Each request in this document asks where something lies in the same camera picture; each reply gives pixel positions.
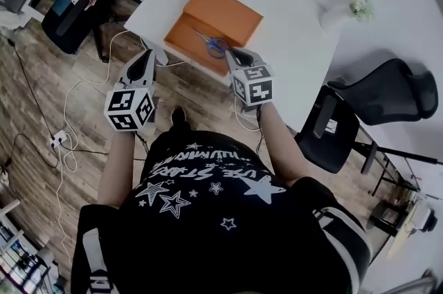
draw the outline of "orange box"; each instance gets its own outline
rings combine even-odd
[[[206,42],[193,28],[209,37],[223,38],[230,46],[244,47],[262,19],[262,15],[237,0],[189,0],[164,41],[225,76],[229,72],[226,58],[211,57]]]

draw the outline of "black office chair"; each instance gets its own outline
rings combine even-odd
[[[328,82],[322,86],[314,108],[297,134],[303,155],[317,166],[336,174],[352,149],[366,157],[361,173],[367,174],[377,151],[426,163],[434,158],[355,141],[359,119],[367,125],[417,121],[430,118],[438,107],[437,85],[431,72],[413,75],[401,59],[391,59],[351,85]]]
[[[108,21],[121,21],[111,14],[111,4],[115,0],[97,0],[90,6],[89,0],[78,0],[74,5],[72,0],[57,0],[46,14],[43,31],[65,53],[74,54],[86,36],[93,31],[99,58],[107,62],[108,57],[102,53],[100,25]]]

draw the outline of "white table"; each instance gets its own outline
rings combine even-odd
[[[264,17],[246,48],[259,53],[272,66],[273,102],[285,123],[300,131],[329,68],[338,33],[326,33],[321,28],[318,21],[321,9],[312,0],[238,1]],[[229,85],[228,76],[220,77],[164,43],[163,38],[187,2],[144,0],[125,27]]]

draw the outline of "chair backrest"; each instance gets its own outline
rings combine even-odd
[[[430,118],[438,107],[431,72],[413,75],[401,59],[391,59],[362,80],[344,85],[328,82],[367,125]]]

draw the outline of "power strip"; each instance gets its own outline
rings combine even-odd
[[[54,149],[55,147],[60,146],[60,144],[66,141],[66,139],[68,139],[68,137],[66,136],[66,132],[64,130],[61,130],[49,139],[49,143],[51,144],[51,147]]]

